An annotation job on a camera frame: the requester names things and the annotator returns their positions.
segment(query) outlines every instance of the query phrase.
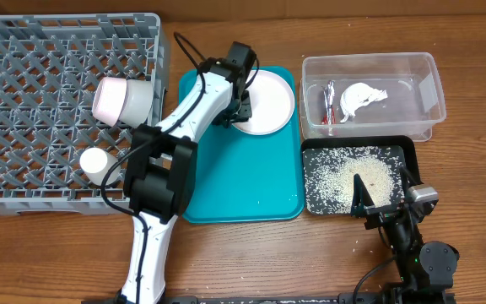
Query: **plastic dish rack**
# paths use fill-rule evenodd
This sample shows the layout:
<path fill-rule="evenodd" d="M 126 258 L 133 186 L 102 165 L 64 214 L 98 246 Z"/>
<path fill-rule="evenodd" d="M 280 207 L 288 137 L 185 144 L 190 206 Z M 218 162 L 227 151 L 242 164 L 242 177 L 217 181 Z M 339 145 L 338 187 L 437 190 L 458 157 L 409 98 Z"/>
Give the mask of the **plastic dish rack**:
<path fill-rule="evenodd" d="M 122 156 L 132 137 L 93 118 L 96 87 L 105 76 L 151 81 L 154 125 L 169 66 L 156 14 L 0 16 L 0 214 L 113 213 L 78 160 L 93 146 Z M 122 189 L 108 193 L 127 207 Z"/>

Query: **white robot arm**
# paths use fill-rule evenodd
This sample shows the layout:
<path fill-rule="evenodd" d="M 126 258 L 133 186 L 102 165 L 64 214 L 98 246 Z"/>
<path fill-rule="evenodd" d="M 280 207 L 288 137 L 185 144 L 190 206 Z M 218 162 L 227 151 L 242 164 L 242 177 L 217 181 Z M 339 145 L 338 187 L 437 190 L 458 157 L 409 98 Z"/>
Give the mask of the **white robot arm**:
<path fill-rule="evenodd" d="M 127 281 L 113 302 L 155 304 L 161 300 L 170 235 L 194 191 L 197 143 L 210 124 L 228 128 L 233 122 L 245 122 L 251 117 L 246 79 L 256 59 L 249 46 L 234 42 L 226 58 L 209 58 L 199 65 L 200 77 L 191 92 L 165 120 L 155 127 L 142 123 L 135 128 L 123 192 L 130 198 L 129 208 L 139 218 L 133 218 L 134 241 Z M 108 117 L 107 123 L 113 125 L 116 116 L 99 106 L 109 105 L 106 100 L 113 96 L 105 95 L 106 100 L 102 100 L 101 93 L 98 95 L 99 98 L 95 94 L 94 116 L 97 112 L 98 119 Z M 118 100 L 116 115 L 120 119 L 125 113 L 139 112 L 135 100 L 133 105 Z M 171 158 L 170 169 L 150 161 L 161 155 Z"/>
<path fill-rule="evenodd" d="M 232 83 L 215 73 L 205 73 L 203 76 L 206 80 L 206 92 L 203 98 L 181 125 L 170 132 L 171 136 L 177 138 L 187 137 L 197 143 L 213 119 L 230 104 Z M 200 78 L 197 78 L 191 92 L 174 112 L 157 124 L 157 127 L 161 127 L 162 131 L 173 126 L 192 103 L 196 101 L 201 89 L 202 82 Z M 140 212 L 139 215 L 145 219 L 148 225 L 148 241 L 143 259 L 142 280 L 139 291 L 140 302 L 157 303 L 165 291 L 166 254 L 168 253 L 171 232 L 178 216 L 173 215 L 167 223 L 162 224 L 159 217 L 147 212 Z M 134 223 L 134 241 L 132 244 L 131 265 L 127 281 L 121 290 L 121 294 L 126 297 L 127 303 L 136 303 L 138 265 L 144 239 L 142 223 L 136 218 L 132 220 Z"/>

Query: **black cable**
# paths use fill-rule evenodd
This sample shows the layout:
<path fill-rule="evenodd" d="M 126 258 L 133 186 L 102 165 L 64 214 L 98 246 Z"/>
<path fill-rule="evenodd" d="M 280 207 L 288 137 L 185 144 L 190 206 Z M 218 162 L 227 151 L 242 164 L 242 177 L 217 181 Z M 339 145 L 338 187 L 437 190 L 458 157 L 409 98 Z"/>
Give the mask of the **black cable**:
<path fill-rule="evenodd" d="M 358 292 L 359 292 L 359 288 L 361 288 L 361 285 L 368 279 L 370 278 L 371 276 L 375 275 L 375 273 L 377 273 L 378 271 L 384 269 L 387 265 L 389 265 L 389 263 L 395 261 L 397 259 L 397 256 L 392 256 L 390 258 L 388 258 L 386 261 L 378 264 L 378 266 L 374 267 L 371 271 L 369 271 L 363 278 L 361 278 L 361 280 L 359 280 L 359 283 L 355 286 L 355 289 L 354 289 L 354 295 L 352 296 L 352 302 L 353 304 L 357 304 L 357 300 L 358 300 Z"/>
<path fill-rule="evenodd" d="M 108 182 L 108 178 L 110 178 L 112 172 L 118 167 L 121 166 L 125 160 L 128 160 L 129 157 L 131 157 L 133 154 L 137 153 L 137 151 L 143 149 L 144 147 L 147 147 L 148 145 L 152 144 L 151 142 L 145 142 L 141 145 L 139 145 L 136 149 L 132 150 L 131 152 L 123 155 L 123 157 L 117 161 L 113 166 L 108 169 L 108 172 L 106 172 L 105 177 L 102 179 L 102 183 L 100 184 L 100 196 L 102 199 L 104 199 L 105 203 L 112 207 L 115 210 L 118 210 L 124 214 L 129 214 L 131 216 L 136 217 L 140 223 L 142 223 L 143 227 L 143 243 L 142 243 L 142 251 L 140 252 L 140 259 L 138 260 L 138 275 L 136 278 L 136 303 L 138 304 L 140 302 L 140 282 L 142 280 L 142 264 L 143 264 L 143 259 L 145 257 L 145 248 L 148 245 L 148 234 L 149 234 L 149 229 L 148 229 L 148 224 L 145 222 L 142 216 L 140 216 L 138 213 L 133 213 L 127 209 L 121 208 L 114 203 L 112 203 L 108 197 L 106 196 L 106 183 Z"/>
<path fill-rule="evenodd" d="M 191 112 L 197 107 L 198 105 L 198 102 L 200 102 L 200 100 L 202 99 L 203 95 L 205 94 L 205 91 L 206 91 L 206 79 L 203 77 L 203 73 L 200 71 L 200 67 L 198 66 L 198 63 L 194 60 L 194 58 L 192 57 L 192 55 L 186 50 L 186 48 L 181 44 L 181 41 L 180 39 L 182 39 L 188 46 L 190 46 L 192 48 L 192 50 L 194 50 L 198 56 L 200 56 L 200 58 L 205 61 L 206 58 L 202 55 L 202 53 L 200 53 L 198 51 L 198 49 L 187 39 L 185 38 L 182 34 L 178 33 L 178 32 L 174 32 L 174 38 L 175 38 L 175 42 L 177 42 L 177 45 L 180 47 L 180 49 L 185 53 L 185 55 L 189 58 L 189 60 L 192 62 L 192 65 L 194 66 L 194 68 L 197 70 L 197 73 L 198 73 L 198 76 L 200 76 L 200 79 L 202 80 L 202 89 L 200 90 L 200 94 L 198 95 L 196 101 L 194 101 L 194 103 L 192 103 L 192 105 L 186 110 L 186 112 L 178 119 L 175 121 L 175 123 L 167 128 L 166 130 L 164 130 L 162 132 L 162 134 L 160 134 L 160 136 L 158 136 L 156 138 L 156 140 L 158 140 L 160 137 L 162 136 L 165 136 L 166 134 L 174 131 L 176 128 L 178 128 L 181 123 L 183 121 L 185 121 L 185 119 L 191 114 Z M 123 157 L 117 161 L 117 163 L 115 163 L 112 167 L 110 167 L 110 169 L 108 169 L 108 172 L 106 172 L 106 175 L 105 177 L 102 179 L 102 183 L 100 184 L 100 196 L 103 198 L 103 200 L 105 201 L 105 203 L 112 207 L 113 209 L 117 210 L 117 211 L 120 211 L 124 214 L 128 214 L 128 215 L 131 215 L 131 216 L 134 216 L 136 217 L 140 223 L 142 224 L 143 226 L 143 243 L 142 243 L 142 251 L 140 252 L 140 259 L 138 260 L 138 275 L 137 275 L 137 278 L 136 278 L 136 304 L 139 304 L 140 303 L 140 281 L 142 280 L 142 267 L 143 267 L 143 259 L 145 257 L 145 250 L 146 250 L 146 247 L 148 245 L 148 235 L 149 235 L 149 229 L 148 229 L 148 225 L 147 223 L 145 222 L 145 220 L 143 219 L 143 217 L 141 217 L 139 215 L 139 213 L 133 213 L 127 209 L 124 209 L 124 208 L 121 208 L 115 204 L 113 204 L 109 199 L 108 197 L 106 196 L 106 183 L 108 182 L 108 178 L 111 176 L 112 172 L 118 167 L 118 166 L 121 166 L 125 160 L 128 160 L 133 154 L 137 153 L 137 151 L 141 150 L 141 149 L 144 149 L 145 147 L 151 145 L 151 144 L 155 144 L 155 142 L 153 140 L 149 140 L 143 144 L 140 144 L 136 149 L 130 151 L 129 153 L 127 153 L 126 155 L 123 155 Z"/>
<path fill-rule="evenodd" d="M 249 82 L 245 84 L 245 89 L 250 87 L 252 82 L 254 82 L 254 78 L 257 77 L 258 71 L 260 71 L 260 61 L 258 60 L 258 57 L 256 57 L 256 72 L 254 73 L 254 75 L 252 75 L 251 80 L 249 80 Z"/>
<path fill-rule="evenodd" d="M 410 222 L 410 245 L 408 245 L 408 250 L 410 250 L 413 246 L 413 243 L 415 242 L 415 224 L 413 223 L 413 218 L 412 215 L 410 214 L 410 209 L 412 206 L 410 204 L 407 205 L 406 207 L 406 216 L 408 217 L 408 220 Z"/>
<path fill-rule="evenodd" d="M 187 57 L 189 57 L 189 59 L 191 59 L 192 63 L 194 63 L 194 68 L 198 68 L 198 65 L 194 61 L 194 58 L 192 58 L 192 56 L 186 51 L 186 48 L 181 44 L 181 42 L 179 41 L 178 38 L 181 38 L 188 46 L 190 46 L 191 49 L 196 54 L 198 54 L 198 56 L 200 57 L 200 59 L 202 59 L 202 61 L 206 61 L 206 57 L 204 55 L 202 55 L 202 53 L 187 38 L 185 38 L 182 34 L 180 34 L 179 32 L 174 32 L 174 38 L 175 38 L 175 42 L 177 42 L 177 44 L 179 45 L 181 50 L 185 53 L 185 55 Z"/>
<path fill-rule="evenodd" d="M 386 242 L 386 238 L 384 237 L 384 234 L 381 232 L 381 226 L 378 227 L 378 234 L 380 234 L 381 242 L 384 243 L 386 247 L 391 248 L 391 246 Z"/>
<path fill-rule="evenodd" d="M 408 291 L 410 288 L 408 286 L 402 288 L 398 294 L 397 294 L 397 302 L 399 302 L 399 300 L 401 299 L 401 296 L 403 293 L 405 293 L 406 291 Z"/>

